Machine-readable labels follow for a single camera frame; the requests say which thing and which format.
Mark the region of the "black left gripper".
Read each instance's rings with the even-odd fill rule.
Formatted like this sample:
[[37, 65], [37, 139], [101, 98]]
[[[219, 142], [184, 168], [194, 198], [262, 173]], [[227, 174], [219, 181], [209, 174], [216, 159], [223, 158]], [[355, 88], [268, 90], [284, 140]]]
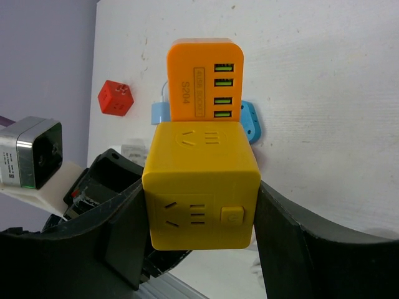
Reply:
[[64, 197], [64, 215], [51, 215], [42, 231], [54, 238], [41, 270], [47, 281], [143, 283], [189, 255], [152, 246], [142, 174], [113, 149], [83, 171]]

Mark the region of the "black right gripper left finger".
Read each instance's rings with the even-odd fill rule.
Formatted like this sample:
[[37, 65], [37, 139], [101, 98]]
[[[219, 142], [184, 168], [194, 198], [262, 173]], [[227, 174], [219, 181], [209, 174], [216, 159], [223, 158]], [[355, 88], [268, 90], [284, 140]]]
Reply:
[[2, 298], [134, 298], [148, 220], [141, 182], [43, 232], [1, 232]]

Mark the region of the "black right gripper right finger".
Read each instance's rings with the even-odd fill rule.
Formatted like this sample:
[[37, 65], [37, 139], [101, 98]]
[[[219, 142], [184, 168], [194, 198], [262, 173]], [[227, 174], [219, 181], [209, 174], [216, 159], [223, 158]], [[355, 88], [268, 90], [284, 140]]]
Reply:
[[254, 218], [268, 298], [398, 298], [398, 241], [329, 221], [261, 183]]

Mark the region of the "white cube power socket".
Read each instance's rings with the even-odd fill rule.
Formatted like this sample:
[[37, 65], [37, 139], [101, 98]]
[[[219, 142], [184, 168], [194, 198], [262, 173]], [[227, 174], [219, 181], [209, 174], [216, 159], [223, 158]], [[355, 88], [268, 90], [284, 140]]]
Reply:
[[149, 151], [149, 140], [130, 138], [120, 145], [110, 145], [109, 148], [121, 154], [124, 158], [144, 167]]

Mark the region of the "red cube power socket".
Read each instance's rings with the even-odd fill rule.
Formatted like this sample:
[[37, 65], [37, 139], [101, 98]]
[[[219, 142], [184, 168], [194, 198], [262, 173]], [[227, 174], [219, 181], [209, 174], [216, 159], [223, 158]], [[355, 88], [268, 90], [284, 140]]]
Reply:
[[106, 80], [98, 94], [101, 112], [106, 115], [125, 116], [134, 104], [127, 84]]

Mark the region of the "light blue charger plug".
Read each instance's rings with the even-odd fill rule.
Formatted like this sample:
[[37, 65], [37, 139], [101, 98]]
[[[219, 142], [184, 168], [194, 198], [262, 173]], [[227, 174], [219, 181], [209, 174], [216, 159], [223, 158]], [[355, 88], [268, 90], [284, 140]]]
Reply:
[[168, 102], [153, 103], [151, 106], [151, 124], [159, 125], [163, 122], [169, 122], [170, 104]]

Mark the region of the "yellow cube power socket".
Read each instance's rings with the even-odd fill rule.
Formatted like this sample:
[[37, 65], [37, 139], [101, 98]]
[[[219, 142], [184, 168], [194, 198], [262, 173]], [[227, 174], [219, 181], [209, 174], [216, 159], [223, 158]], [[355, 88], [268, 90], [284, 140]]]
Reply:
[[159, 124], [142, 182], [155, 249], [250, 244], [261, 174], [240, 123]]

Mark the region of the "orange plug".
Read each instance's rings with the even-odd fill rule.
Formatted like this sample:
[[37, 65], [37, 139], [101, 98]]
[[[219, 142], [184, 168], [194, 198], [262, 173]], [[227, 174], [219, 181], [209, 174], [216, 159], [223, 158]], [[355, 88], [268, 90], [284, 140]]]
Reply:
[[178, 39], [166, 67], [171, 121], [239, 121], [244, 53], [231, 39]]

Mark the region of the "blue plug adapter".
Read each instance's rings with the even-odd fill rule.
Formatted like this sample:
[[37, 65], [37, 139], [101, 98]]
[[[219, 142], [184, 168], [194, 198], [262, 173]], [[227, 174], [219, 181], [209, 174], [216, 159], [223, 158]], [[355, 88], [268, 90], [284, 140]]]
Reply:
[[255, 106], [248, 101], [241, 102], [240, 123], [242, 124], [250, 145], [256, 143], [261, 135], [262, 128], [257, 117]]

